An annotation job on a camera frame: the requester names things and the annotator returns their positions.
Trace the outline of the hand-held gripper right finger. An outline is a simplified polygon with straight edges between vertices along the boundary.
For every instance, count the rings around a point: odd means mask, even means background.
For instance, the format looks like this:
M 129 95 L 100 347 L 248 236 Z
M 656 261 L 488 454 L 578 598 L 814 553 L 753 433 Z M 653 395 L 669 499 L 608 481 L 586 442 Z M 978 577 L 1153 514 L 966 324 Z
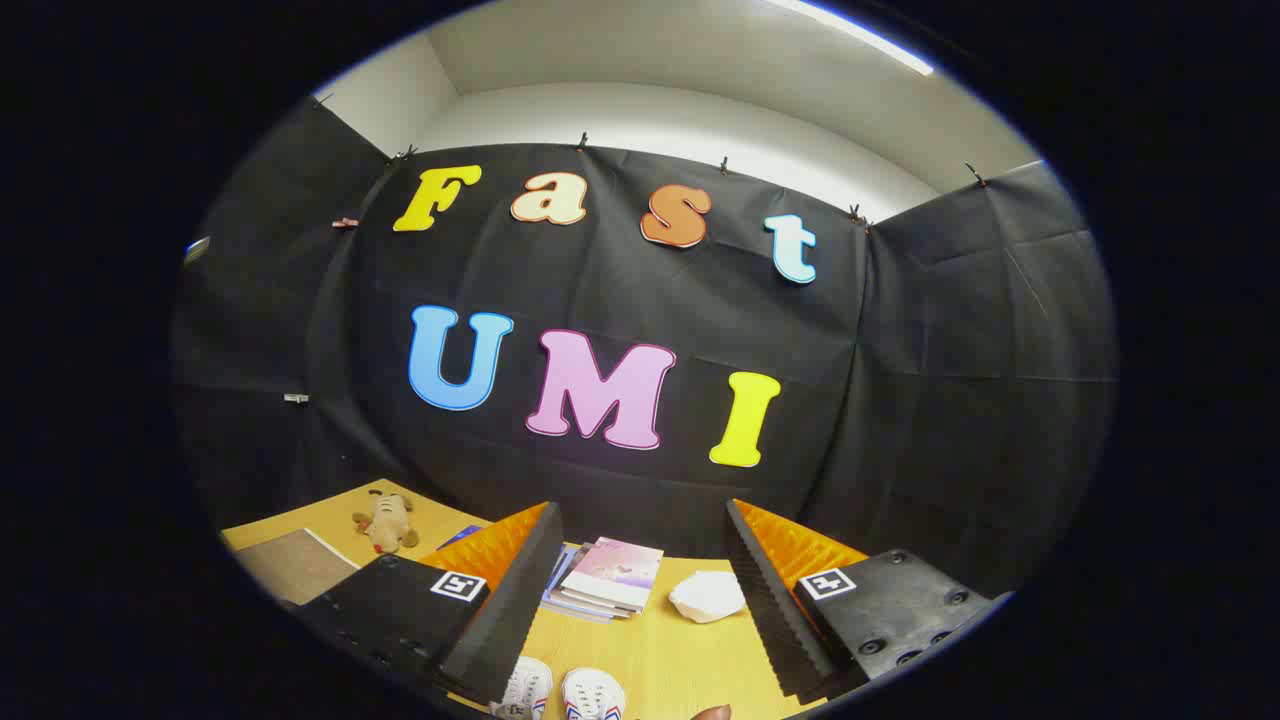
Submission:
M 726 512 L 728 561 L 780 689 L 795 700 L 870 693 L 1010 600 L 906 550 L 863 553 L 739 498 Z

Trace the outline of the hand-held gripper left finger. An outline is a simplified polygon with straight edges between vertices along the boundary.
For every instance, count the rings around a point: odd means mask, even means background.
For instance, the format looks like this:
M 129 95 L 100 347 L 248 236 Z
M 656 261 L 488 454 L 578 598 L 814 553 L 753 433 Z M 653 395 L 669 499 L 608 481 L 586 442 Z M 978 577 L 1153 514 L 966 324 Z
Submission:
M 417 694 L 498 701 L 563 541 L 561 506 L 541 502 L 421 559 L 375 559 L 293 614 Z

